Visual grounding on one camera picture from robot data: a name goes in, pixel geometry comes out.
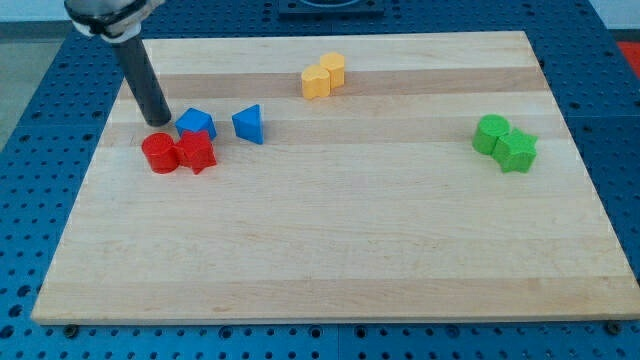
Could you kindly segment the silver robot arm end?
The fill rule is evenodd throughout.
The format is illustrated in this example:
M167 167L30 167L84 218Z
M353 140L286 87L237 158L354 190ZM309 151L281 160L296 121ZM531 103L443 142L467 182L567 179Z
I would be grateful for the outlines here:
M83 35L110 43L127 41L141 32L141 24L165 0L65 0L64 8Z

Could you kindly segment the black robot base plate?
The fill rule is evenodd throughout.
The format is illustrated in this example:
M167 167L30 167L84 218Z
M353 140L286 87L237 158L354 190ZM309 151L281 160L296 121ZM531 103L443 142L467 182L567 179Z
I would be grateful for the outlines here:
M383 15L385 0L277 0L280 18L307 16Z

